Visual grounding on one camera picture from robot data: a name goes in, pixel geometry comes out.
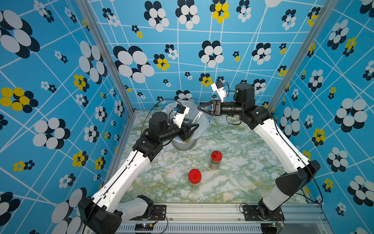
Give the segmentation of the clear plastic jar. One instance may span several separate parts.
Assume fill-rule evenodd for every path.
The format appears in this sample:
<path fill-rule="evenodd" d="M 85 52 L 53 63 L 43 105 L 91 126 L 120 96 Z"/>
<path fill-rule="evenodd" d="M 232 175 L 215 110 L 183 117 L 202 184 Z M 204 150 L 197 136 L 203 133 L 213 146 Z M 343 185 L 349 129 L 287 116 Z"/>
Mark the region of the clear plastic jar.
<path fill-rule="evenodd" d="M 190 132 L 190 131 L 188 130 L 188 125 L 187 125 L 187 126 L 186 126 L 186 129 L 185 129 L 185 131 L 184 131 L 184 140 L 183 140 L 183 142 L 186 142 L 186 143 L 190 142 L 190 140 L 191 140 L 193 134 L 194 134 L 194 132 Z"/>

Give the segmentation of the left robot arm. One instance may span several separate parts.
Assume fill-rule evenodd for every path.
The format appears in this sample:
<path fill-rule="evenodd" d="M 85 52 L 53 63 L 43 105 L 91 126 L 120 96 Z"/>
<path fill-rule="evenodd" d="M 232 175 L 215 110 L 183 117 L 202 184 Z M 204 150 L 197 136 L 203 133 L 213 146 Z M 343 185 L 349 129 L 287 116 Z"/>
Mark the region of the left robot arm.
<path fill-rule="evenodd" d="M 177 113 L 171 120 L 164 112 L 155 112 L 149 126 L 136 141 L 128 158 L 109 181 L 92 197 L 83 197 L 78 204 L 82 220 L 82 234 L 114 234 L 119 226 L 133 218 L 148 219 L 153 212 L 153 201 L 145 195 L 120 204 L 125 192 L 138 175 L 174 138 L 187 140 L 199 124 Z"/>

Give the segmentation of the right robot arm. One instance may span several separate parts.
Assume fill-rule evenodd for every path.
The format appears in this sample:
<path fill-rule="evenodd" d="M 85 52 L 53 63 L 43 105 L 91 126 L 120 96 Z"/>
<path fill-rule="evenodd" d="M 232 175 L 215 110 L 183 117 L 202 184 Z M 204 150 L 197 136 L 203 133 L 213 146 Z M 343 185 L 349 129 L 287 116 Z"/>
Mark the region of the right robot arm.
<path fill-rule="evenodd" d="M 220 99 L 202 103 L 198 110 L 211 116 L 238 115 L 267 143 L 285 170 L 276 178 L 273 189 L 258 203 L 257 215 L 262 220 L 269 220 L 277 209 L 314 179 L 320 164 L 303 155 L 277 126 L 273 115 L 265 107 L 255 104 L 253 86 L 247 83 L 236 85 L 233 101 L 225 101 L 227 92 L 222 82 L 212 84 L 211 88 Z"/>

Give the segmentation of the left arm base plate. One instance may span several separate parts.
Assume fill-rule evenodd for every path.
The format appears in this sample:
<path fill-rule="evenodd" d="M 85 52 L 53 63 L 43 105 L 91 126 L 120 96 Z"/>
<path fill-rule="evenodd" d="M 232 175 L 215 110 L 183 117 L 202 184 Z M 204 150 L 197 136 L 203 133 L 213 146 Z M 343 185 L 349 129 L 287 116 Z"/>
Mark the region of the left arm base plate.
<path fill-rule="evenodd" d="M 152 211 L 146 211 L 146 214 L 149 216 L 134 217 L 131 221 L 140 221 L 140 220 L 150 220 L 150 221 L 165 221 L 165 214 L 167 213 L 167 205 L 156 204 L 153 205 Z"/>

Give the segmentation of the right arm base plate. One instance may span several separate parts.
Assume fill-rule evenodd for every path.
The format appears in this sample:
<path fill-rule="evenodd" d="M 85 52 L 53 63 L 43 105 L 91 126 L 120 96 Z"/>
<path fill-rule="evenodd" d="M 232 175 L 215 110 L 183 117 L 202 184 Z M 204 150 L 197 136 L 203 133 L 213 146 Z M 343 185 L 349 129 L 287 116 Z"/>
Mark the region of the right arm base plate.
<path fill-rule="evenodd" d="M 244 215 L 246 221 L 284 221 L 284 215 L 281 207 L 278 207 L 273 211 L 269 211 L 259 205 L 248 205 L 246 203 L 242 203 L 239 210 Z"/>

